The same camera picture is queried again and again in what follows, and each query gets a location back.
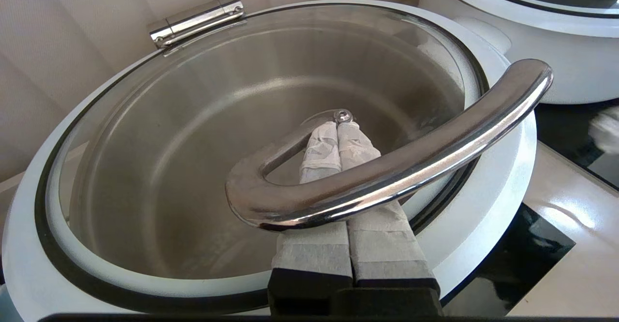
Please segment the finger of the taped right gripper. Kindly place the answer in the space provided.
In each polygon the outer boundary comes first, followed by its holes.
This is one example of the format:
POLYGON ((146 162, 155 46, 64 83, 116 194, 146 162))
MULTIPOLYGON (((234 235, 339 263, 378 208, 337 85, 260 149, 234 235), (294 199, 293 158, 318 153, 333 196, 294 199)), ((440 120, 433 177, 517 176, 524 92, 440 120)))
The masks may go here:
POLYGON ((595 145, 607 154, 619 152, 619 109, 607 108, 590 121, 590 136, 595 145))

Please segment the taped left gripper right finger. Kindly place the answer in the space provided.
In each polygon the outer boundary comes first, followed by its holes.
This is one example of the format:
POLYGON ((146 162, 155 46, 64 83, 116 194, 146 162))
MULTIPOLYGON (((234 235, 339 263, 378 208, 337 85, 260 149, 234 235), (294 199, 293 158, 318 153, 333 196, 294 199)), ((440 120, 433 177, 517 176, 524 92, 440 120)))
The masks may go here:
POLYGON ((397 200, 346 221, 354 285, 359 288, 440 287, 397 200))

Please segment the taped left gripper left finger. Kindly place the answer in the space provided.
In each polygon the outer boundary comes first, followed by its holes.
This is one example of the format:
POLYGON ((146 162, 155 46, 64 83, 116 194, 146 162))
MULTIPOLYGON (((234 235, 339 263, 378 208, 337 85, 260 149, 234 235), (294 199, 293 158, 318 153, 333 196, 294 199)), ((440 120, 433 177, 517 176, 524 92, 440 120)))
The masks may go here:
MULTIPOLYGON (((342 170, 336 123, 312 131, 300 165, 300 183, 342 170)), ((277 240, 269 280, 272 313, 329 313, 331 298, 352 287, 349 234, 343 221, 287 230, 277 240)))

